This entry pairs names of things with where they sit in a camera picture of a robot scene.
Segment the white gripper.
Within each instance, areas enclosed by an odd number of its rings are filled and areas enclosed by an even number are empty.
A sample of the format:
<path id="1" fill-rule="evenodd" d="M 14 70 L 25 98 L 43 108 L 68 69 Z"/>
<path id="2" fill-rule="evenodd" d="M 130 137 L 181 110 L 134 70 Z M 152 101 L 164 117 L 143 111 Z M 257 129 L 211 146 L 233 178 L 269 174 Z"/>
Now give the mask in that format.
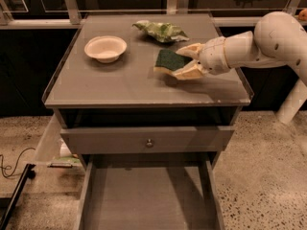
<path id="1" fill-rule="evenodd" d="M 220 75 L 230 71 L 224 55 L 223 36 L 208 40 L 205 44 L 194 43 L 176 50 L 180 56 L 192 58 L 184 67 L 172 72 L 178 80 L 196 80 L 205 74 Z"/>

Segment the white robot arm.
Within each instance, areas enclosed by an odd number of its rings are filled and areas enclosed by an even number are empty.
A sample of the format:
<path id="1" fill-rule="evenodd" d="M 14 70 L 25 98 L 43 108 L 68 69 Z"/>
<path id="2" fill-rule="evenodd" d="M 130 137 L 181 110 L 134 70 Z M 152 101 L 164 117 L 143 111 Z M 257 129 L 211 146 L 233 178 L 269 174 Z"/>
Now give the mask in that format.
<path id="1" fill-rule="evenodd" d="M 283 124 L 288 124 L 307 101 L 307 33 L 283 11 L 263 16 L 252 32 L 216 37 L 182 47 L 177 53 L 192 59 L 172 73 L 178 80 L 220 75 L 239 67 L 291 67 L 298 81 L 276 113 Z"/>

